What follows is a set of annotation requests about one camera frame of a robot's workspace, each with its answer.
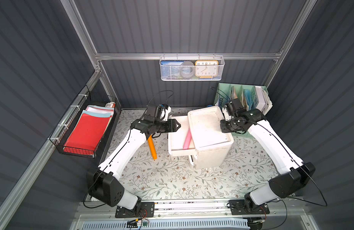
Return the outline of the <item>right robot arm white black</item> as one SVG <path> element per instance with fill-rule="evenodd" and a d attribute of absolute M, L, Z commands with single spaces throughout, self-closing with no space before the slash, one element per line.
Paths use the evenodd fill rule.
<path fill-rule="evenodd" d="M 223 133 L 249 133 L 271 158 L 278 176 L 245 195 L 248 211 L 277 198 L 287 198 L 312 179 L 315 166 L 305 163 L 281 140 L 259 109 L 246 110 L 239 99 L 226 103 L 220 121 Z"/>

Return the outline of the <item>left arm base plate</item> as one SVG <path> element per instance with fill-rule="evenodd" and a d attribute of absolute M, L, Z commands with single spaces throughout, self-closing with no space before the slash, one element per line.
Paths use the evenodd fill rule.
<path fill-rule="evenodd" d="M 140 202 L 133 209 L 117 206 L 115 218 L 151 218 L 154 211 L 155 202 Z"/>

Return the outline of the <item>mint green file organizer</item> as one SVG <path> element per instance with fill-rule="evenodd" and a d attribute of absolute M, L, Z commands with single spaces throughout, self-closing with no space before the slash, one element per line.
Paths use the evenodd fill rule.
<path fill-rule="evenodd" d="M 239 99 L 246 110 L 252 110 L 254 98 L 256 96 L 254 85 L 243 85 L 243 84 L 229 84 L 229 83 L 219 83 L 217 87 L 212 87 L 211 89 L 216 91 L 215 105 L 218 106 L 221 111 L 223 106 L 233 99 Z M 257 138 L 258 133 L 262 131 L 264 133 L 270 133 L 270 125 L 266 120 L 261 120 L 255 125 L 252 125 L 248 132 L 244 135 L 236 134 L 238 136 Z"/>

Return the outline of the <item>white plastic drawer cabinet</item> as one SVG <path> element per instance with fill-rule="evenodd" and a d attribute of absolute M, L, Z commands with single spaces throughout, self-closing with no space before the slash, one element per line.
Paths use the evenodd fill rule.
<path fill-rule="evenodd" d="M 224 115 L 218 106 L 188 112 L 189 130 L 196 153 L 189 157 L 194 170 L 219 167 L 228 155 L 234 138 L 223 133 L 220 121 Z"/>

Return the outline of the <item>yellow alarm clock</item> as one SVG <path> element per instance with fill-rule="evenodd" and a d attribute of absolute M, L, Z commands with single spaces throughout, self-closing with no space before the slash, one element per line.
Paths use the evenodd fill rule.
<path fill-rule="evenodd" d="M 218 60 L 197 60 L 195 62 L 195 76 L 199 78 L 213 78 L 218 76 Z"/>

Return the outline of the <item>red paper folder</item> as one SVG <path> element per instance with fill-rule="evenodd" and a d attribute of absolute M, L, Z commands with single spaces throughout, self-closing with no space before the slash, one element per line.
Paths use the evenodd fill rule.
<path fill-rule="evenodd" d="M 95 113 L 84 110 L 67 139 L 64 151 L 78 155 L 93 155 L 102 139 L 113 113 Z"/>

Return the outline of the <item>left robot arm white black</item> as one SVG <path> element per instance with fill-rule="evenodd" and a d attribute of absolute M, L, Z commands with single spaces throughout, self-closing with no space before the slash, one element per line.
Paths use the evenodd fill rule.
<path fill-rule="evenodd" d="M 143 115 L 130 124 L 125 138 L 115 151 L 95 172 L 87 174 L 86 195 L 110 207 L 118 206 L 138 214 L 142 199 L 125 190 L 119 179 L 127 163 L 150 137 L 179 130 L 181 124 L 176 119 L 168 117 L 171 110 L 167 104 L 148 105 Z"/>

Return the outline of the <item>white pulled out drawer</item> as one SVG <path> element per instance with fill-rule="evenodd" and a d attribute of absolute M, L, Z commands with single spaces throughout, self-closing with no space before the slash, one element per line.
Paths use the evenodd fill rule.
<path fill-rule="evenodd" d="M 174 116 L 171 119 L 176 119 L 181 124 L 177 132 L 168 133 L 168 153 L 171 157 L 196 155 L 196 149 L 191 140 L 189 148 L 184 150 L 183 145 L 189 129 L 188 116 Z"/>

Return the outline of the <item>pink toy microphone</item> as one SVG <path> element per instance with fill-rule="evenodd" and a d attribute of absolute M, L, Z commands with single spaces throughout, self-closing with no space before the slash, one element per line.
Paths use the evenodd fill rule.
<path fill-rule="evenodd" d="M 188 131 L 187 131 L 187 135 L 186 135 L 184 144 L 183 144 L 183 150 L 189 149 L 191 140 L 192 140 L 192 135 L 191 135 L 190 128 L 189 128 Z"/>

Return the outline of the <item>orange toy microphone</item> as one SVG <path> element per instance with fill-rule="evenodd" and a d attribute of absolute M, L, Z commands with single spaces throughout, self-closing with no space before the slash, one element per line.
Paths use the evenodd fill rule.
<path fill-rule="evenodd" d="M 149 148 L 150 148 L 150 152 L 151 152 L 152 158 L 154 160 L 156 160 L 157 159 L 157 152 L 156 152 L 156 149 L 155 149 L 153 138 L 150 136 L 147 141 L 148 141 L 148 145 L 149 145 Z"/>

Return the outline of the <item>grey tape roll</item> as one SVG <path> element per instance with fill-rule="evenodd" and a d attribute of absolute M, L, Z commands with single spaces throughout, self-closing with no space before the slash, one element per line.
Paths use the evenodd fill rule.
<path fill-rule="evenodd" d="M 195 66 L 191 61 L 184 61 L 180 65 L 180 75 L 184 79 L 191 79 L 195 76 Z"/>

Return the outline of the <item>blue box in basket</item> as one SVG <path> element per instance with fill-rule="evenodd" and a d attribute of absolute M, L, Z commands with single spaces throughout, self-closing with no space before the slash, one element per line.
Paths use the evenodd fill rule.
<path fill-rule="evenodd" d="M 176 80 L 181 77 L 181 65 L 184 61 L 162 60 L 160 61 L 160 72 L 162 80 Z"/>

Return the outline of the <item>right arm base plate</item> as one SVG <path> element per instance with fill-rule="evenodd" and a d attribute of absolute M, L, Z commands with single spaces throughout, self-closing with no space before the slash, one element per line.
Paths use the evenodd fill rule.
<path fill-rule="evenodd" d="M 245 199 L 232 199 L 226 204 L 232 215 L 265 215 L 270 210 L 267 204 L 255 205 Z"/>

